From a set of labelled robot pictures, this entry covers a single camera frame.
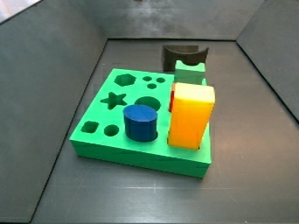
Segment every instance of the shape sorter board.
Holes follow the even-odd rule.
[[[167,144],[172,84],[172,74],[112,70],[69,137],[79,156],[203,178],[211,165],[209,125],[199,150]],[[123,110],[132,104],[157,112],[157,138],[149,143],[127,137]]]

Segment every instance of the blue cylinder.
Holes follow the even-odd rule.
[[[137,142],[156,139],[156,111],[145,105],[129,105],[124,108],[125,135]]]

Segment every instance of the shape hole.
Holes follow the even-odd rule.
[[[97,122],[85,122],[80,131],[81,132],[87,132],[89,134],[95,133],[99,127],[99,123]]]
[[[136,99],[135,104],[145,105],[152,109],[155,109],[155,111],[157,111],[159,108],[161,107],[161,103],[152,96],[144,96]]]
[[[147,85],[147,87],[151,88],[151,89],[155,89],[156,85],[153,83],[151,83],[151,84]]]
[[[159,83],[164,83],[164,78],[157,78],[156,81],[157,81]]]
[[[129,73],[120,74],[115,79],[115,83],[120,87],[133,85],[135,82],[136,82],[136,77]]]
[[[149,81],[151,79],[152,79],[152,77],[149,77],[149,76],[145,76],[145,77],[143,78],[144,81]]]
[[[109,92],[107,99],[103,99],[100,102],[107,103],[107,109],[112,109],[116,105],[125,106],[125,96],[127,94],[115,94],[113,92]]]
[[[119,132],[119,127],[115,124],[111,124],[104,128],[104,134],[108,137],[115,136],[117,134],[117,132]]]

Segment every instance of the star-shaped hole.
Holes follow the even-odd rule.
[[[100,102],[107,103],[107,108],[112,109],[116,105],[125,106],[127,103],[124,102],[127,94],[115,94],[112,92],[108,93],[107,99],[103,99]]]

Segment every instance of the yellow block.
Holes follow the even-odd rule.
[[[197,150],[215,104],[213,87],[177,82],[172,99],[168,144]]]

